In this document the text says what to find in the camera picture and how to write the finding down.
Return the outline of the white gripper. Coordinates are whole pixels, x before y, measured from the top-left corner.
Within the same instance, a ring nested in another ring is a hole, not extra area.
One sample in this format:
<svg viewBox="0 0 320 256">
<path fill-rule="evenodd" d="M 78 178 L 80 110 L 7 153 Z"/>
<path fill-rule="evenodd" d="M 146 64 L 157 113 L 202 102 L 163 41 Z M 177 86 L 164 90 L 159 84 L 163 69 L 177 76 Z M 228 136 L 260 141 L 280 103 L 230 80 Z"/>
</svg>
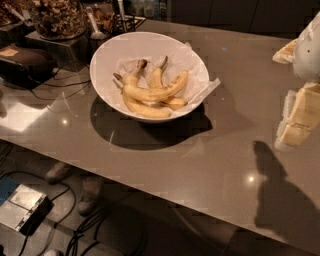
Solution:
<svg viewBox="0 0 320 256">
<path fill-rule="evenodd" d="M 293 62 L 294 74 L 307 82 L 298 91 L 288 91 L 276 133 L 275 148 L 290 151 L 301 145 L 320 123 L 320 12 L 298 40 L 283 46 L 272 60 L 280 64 Z"/>
</svg>

